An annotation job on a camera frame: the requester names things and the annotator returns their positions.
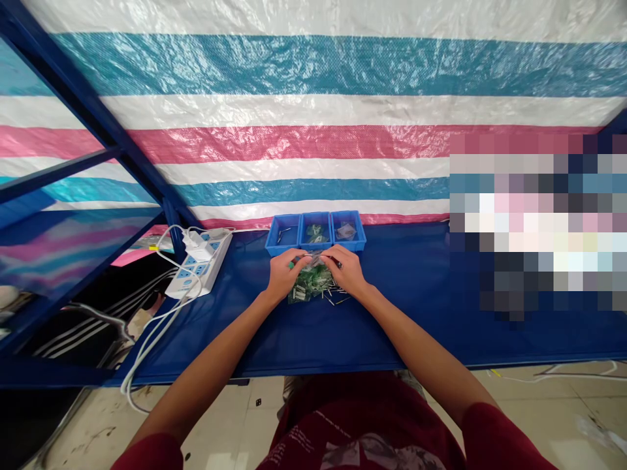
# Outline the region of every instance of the forearm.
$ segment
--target forearm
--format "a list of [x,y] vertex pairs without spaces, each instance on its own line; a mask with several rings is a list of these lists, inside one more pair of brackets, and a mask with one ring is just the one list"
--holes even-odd
[[497,406],[468,369],[377,288],[368,286],[357,299],[379,322],[416,379],[458,425],[474,403]]
[[185,369],[133,437],[169,433],[183,443],[198,419],[227,384],[248,343],[279,298],[264,291]]

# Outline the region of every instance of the white floor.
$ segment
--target white floor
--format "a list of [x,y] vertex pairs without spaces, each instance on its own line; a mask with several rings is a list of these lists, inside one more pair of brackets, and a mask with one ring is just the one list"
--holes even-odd
[[[530,379],[545,368],[498,372]],[[606,363],[573,364],[560,372],[599,373],[607,368]],[[475,374],[505,414],[559,469],[627,469],[627,455],[606,437],[609,430],[627,439],[627,382],[553,378],[527,384],[486,371]],[[619,364],[614,375],[627,376],[627,365]],[[151,407],[165,390],[165,386],[147,387],[138,392],[137,401]],[[186,470],[254,469],[268,452],[282,390],[283,377],[228,386],[185,441]],[[461,443],[460,430],[437,403],[429,401]],[[108,469],[143,419],[117,389],[96,390],[53,447],[46,467]]]

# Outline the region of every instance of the power strip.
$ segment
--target power strip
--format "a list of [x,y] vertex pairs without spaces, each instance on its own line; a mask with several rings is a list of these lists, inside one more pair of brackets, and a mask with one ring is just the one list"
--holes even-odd
[[[230,230],[224,230],[218,238],[211,238],[209,236],[209,232],[204,232],[201,236],[203,240],[209,241],[209,245],[211,245],[211,248],[215,250],[211,261],[196,261],[192,256],[188,255],[182,264],[182,266],[188,270],[195,272],[201,279],[201,293],[199,296],[203,296],[211,292],[211,289],[216,282],[217,273],[220,271],[220,266],[222,266],[224,256],[227,254],[227,250],[229,249],[229,245],[231,244],[231,240],[233,238]],[[174,279],[165,290],[165,294],[167,296],[180,299],[184,296],[193,297],[196,295],[196,292],[198,292],[198,281],[196,280],[196,277],[191,274],[191,272],[187,271],[187,269],[183,270],[179,268],[176,272]]]

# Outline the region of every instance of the dark red shirt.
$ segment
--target dark red shirt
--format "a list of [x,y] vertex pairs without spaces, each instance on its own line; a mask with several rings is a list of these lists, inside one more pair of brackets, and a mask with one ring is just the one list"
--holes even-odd
[[[389,372],[318,375],[299,390],[258,469],[555,469],[497,408],[471,406],[462,426],[466,457],[439,416]],[[114,470],[182,469],[173,437],[149,436]]]

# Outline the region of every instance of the woven plastic tarp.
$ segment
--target woven plastic tarp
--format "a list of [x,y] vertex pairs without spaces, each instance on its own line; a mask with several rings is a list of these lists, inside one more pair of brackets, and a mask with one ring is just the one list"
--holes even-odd
[[[451,135],[595,133],[627,96],[621,0],[25,4],[208,227],[444,220]],[[99,147],[5,44],[0,64],[0,177]],[[116,163],[52,193],[152,202]]]

